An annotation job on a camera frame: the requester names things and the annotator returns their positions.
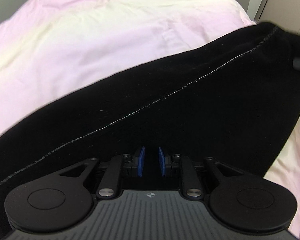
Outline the black pants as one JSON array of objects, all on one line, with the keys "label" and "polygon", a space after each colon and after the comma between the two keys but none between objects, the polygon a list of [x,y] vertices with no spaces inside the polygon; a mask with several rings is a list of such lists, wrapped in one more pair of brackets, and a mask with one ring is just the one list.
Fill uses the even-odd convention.
[{"label": "black pants", "polygon": [[0,191],[66,162],[142,146],[263,176],[300,116],[300,36],[272,23],[114,74],[0,137]]}]

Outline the pink floral bed duvet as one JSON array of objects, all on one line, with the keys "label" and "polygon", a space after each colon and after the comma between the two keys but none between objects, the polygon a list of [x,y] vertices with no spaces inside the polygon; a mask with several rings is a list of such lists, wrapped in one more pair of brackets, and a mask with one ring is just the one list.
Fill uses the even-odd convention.
[{"label": "pink floral bed duvet", "polygon": [[[252,25],[235,0],[29,0],[0,25],[0,137],[79,89]],[[116,153],[17,180],[0,191],[0,239],[300,237],[300,116],[263,176],[162,148],[191,159],[202,199],[161,175],[159,148],[115,198],[97,188]]]}]

